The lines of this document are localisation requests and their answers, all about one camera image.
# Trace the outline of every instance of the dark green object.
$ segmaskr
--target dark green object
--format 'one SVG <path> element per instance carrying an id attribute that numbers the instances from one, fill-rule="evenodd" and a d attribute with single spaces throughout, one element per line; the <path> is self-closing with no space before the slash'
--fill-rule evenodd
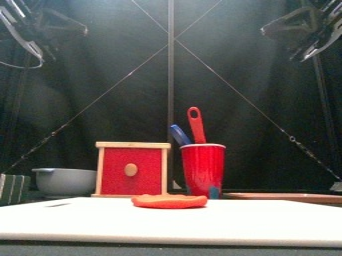
<path id="1" fill-rule="evenodd" d="M 6 175 L 0 177 L 0 206 L 19 204 L 26 201 L 31 177 Z"/>

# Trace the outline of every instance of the blue spoon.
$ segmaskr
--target blue spoon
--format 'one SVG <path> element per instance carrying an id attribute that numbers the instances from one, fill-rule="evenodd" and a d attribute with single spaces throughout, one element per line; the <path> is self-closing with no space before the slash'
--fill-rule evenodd
<path id="1" fill-rule="evenodd" d="M 181 147 L 192 144 L 192 140 L 189 139 L 188 135 L 177 124 L 173 124 L 170 126 L 170 131 Z"/>

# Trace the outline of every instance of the red sponge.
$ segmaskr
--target red sponge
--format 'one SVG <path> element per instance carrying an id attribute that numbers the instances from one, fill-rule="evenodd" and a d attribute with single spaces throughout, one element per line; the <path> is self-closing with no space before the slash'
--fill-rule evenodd
<path id="1" fill-rule="evenodd" d="M 141 195 L 133 197 L 133 203 L 137 207 L 184 209 L 204 207 L 208 204 L 206 196 L 186 195 Z"/>

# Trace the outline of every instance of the red spoon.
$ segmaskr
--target red spoon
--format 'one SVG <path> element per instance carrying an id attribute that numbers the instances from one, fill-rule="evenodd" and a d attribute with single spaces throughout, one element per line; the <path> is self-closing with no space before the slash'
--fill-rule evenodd
<path id="1" fill-rule="evenodd" d="M 196 143 L 197 144 L 204 144 L 206 143 L 206 135 L 204 131 L 204 122 L 202 122 L 202 115 L 201 111 L 197 107 L 192 107 L 188 110 L 188 118 L 196 138 Z"/>

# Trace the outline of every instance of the white table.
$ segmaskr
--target white table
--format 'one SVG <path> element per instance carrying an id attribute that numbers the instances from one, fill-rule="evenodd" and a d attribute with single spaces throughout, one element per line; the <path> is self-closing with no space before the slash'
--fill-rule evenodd
<path id="1" fill-rule="evenodd" d="M 327 248 L 325 255 L 341 255 L 342 251 L 329 254 L 342 250 L 341 218 L 340 207 L 281 200 L 209 200 L 205 208 L 165 210 L 134 207 L 129 198 L 73 198 L 2 207 L 0 239 L 3 246 L 35 241 L 168 248 Z"/>

